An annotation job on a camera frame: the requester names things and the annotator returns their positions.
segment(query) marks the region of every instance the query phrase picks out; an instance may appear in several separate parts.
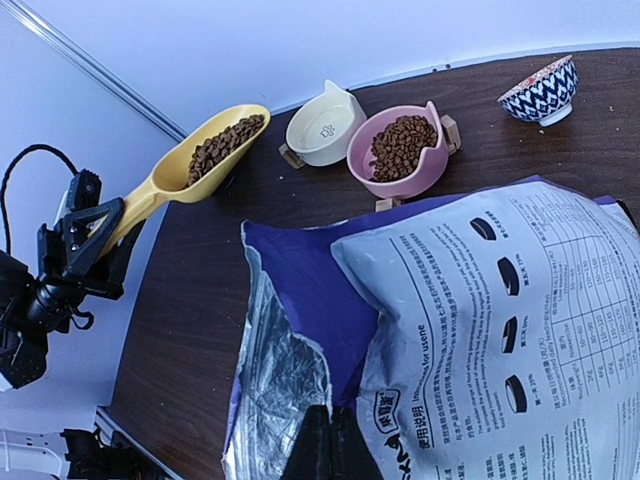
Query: white wall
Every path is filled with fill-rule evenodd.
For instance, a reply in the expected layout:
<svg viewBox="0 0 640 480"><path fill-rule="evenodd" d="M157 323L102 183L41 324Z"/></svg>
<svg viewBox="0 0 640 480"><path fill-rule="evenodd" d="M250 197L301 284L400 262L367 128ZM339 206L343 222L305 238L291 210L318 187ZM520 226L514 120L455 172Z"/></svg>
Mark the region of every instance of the white wall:
<svg viewBox="0 0 640 480"><path fill-rule="evenodd" d="M78 168L98 173L102 198L109 199L131 191L175 144L1 9L0 65L0 172L24 147L49 143ZM46 153L27 157L11 179L13 255L32 273L37 271L37 229L42 223L51 226L70 180L66 167ZM85 302L83 307L96 314L93 329L52 334L45 378L0 395L0 428L92 428L96 406L111 401L133 302L160 220L156 214L139 240L125 297ZM1 228L0 239L4 249ZM31 477L0 473L0 478Z"/></svg>
<svg viewBox="0 0 640 480"><path fill-rule="evenodd" d="M478 57L640 40L638 0L25 0L185 129Z"/></svg>

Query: table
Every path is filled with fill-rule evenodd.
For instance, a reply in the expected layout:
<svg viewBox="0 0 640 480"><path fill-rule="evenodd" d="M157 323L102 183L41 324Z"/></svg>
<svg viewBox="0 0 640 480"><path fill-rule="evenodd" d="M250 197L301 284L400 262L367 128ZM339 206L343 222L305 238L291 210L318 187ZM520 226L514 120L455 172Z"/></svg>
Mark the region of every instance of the table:
<svg viewBox="0 0 640 480"><path fill-rule="evenodd" d="M368 115L431 99L458 122L463 150L425 196L541 174L590 196L621 198L640 218L640 50L576 54L574 111L555 126L542 130L504 113L496 98L555 58L492 62L354 93ZM187 479L224 478L227 406L249 293L240 222L298 228L374 210L375 198L345 162L295 171L279 156L292 115L273 118L226 190L170 206L138 296L109 411Z"/></svg>

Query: ceramic bowl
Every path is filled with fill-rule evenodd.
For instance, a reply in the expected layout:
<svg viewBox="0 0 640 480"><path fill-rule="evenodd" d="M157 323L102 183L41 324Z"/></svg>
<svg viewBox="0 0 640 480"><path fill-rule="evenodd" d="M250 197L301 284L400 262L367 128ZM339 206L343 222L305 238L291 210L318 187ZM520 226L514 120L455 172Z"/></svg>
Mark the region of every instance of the ceramic bowl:
<svg viewBox="0 0 640 480"><path fill-rule="evenodd" d="M374 168L370 163L375 160L371 152L373 137L382 132L387 125L403 115L421 115L438 132L436 146L425 147L420 153L418 166L413 173L394 182L373 182ZM347 152L347 165L356 177L371 193L380 198L411 198L430 188L444 173L449 160L449 149L444 139L440 116L433 102L426 107L414 105L393 107L374 115L355 133Z"/></svg>
<svg viewBox="0 0 640 480"><path fill-rule="evenodd" d="M324 93L289 122L287 145L308 165L331 165L347 156L351 137L366 119L356 97L327 80Z"/></svg>
<svg viewBox="0 0 640 480"><path fill-rule="evenodd" d="M520 82L498 102L512 117L548 127L571 113L577 89L578 71L567 55Z"/></svg>

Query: scoop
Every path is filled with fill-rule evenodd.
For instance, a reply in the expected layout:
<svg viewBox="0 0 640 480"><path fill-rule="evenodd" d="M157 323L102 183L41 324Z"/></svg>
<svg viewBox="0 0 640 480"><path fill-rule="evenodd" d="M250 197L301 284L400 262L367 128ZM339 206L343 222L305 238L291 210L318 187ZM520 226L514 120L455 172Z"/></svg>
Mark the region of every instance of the scoop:
<svg viewBox="0 0 640 480"><path fill-rule="evenodd" d="M189 180L189 164L198 145L218 135L225 128L251 115L263 115L264 125L246 142L229 154L200 180L186 187ZM167 153L154 167L151 175L124 199L124 215L116 231L109 239L103 254L109 252L118 241L142 220L167 202L196 203L210 197L220 186L231 169L240 161L251 144L267 128L271 113L260 105L238 105L208 120L178 146Z"/></svg>

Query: table printed on bag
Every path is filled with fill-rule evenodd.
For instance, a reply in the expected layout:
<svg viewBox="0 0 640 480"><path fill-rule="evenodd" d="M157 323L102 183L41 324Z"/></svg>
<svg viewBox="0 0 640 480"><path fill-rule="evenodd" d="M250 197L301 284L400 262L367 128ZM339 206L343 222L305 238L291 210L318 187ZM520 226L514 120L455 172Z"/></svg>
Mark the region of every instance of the table printed on bag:
<svg viewBox="0 0 640 480"><path fill-rule="evenodd" d="M640 479L640 242L534 182L338 240L380 311L357 399L388 480Z"/></svg>

